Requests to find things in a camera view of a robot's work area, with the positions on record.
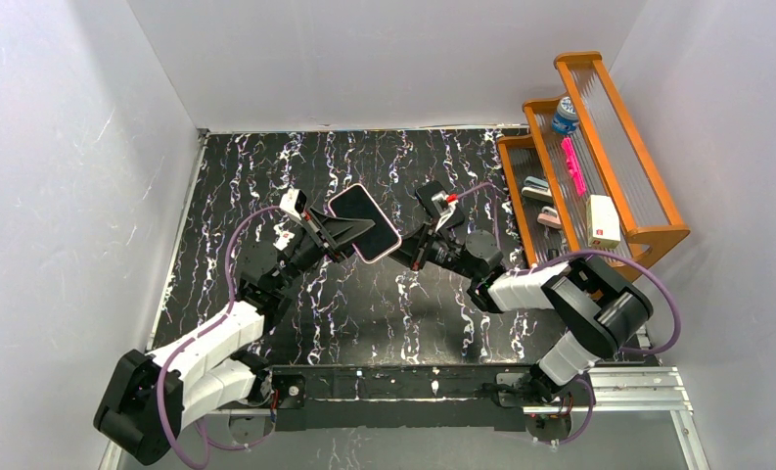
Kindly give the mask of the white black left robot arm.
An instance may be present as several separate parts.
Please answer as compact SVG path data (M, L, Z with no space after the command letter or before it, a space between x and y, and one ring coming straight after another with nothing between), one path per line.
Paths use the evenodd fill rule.
M370 219L337 218L314 210L295 216L299 230L283 247L270 241L226 256L226 307L173 343L150 352L131 350L117 362L93 418L94 428L144 465L170 450L193 469L199 463L178 445L188 426L233 401L259 393L263 365L247 352L268 334L290 305L287 290L324 259L340 262L374 232Z

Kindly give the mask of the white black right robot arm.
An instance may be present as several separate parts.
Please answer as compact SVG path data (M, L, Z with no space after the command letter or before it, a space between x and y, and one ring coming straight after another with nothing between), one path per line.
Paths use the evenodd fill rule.
M412 271L428 264L469 279L467 294L480 310L505 313L549 309L564 335L517 380L487 389L511 398L548 402L600 360L614 357L651 318L649 299L604 261L604 252L568 253L522 271L509 270L494 234L476 230L464 240L428 221L403 237L390 258Z

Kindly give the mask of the beige phone case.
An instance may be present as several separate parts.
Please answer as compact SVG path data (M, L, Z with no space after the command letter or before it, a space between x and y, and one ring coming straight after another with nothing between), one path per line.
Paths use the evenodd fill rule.
M397 250L401 236L378 206L367 189L355 183L332 197L329 209L333 216L350 219L368 219L374 226L358 237L352 247L365 263L374 263Z

